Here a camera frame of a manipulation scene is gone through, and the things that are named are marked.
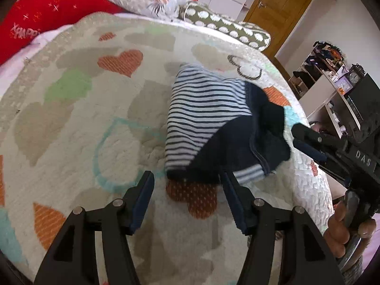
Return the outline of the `person's right hand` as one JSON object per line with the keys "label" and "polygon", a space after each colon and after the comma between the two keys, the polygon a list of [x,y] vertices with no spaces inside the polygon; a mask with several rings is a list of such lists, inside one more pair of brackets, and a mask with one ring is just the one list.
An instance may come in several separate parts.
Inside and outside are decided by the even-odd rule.
{"label": "person's right hand", "polygon": [[[329,218],[328,228],[323,234],[330,251],[338,259],[345,255],[345,245],[350,239],[350,232],[344,224],[346,213],[346,206],[343,201],[340,201],[336,205],[334,214]],[[368,219],[359,225],[357,233],[361,237],[361,242],[351,257],[352,261],[356,262],[363,255],[363,252],[371,241],[376,226],[377,224],[374,219]]]}

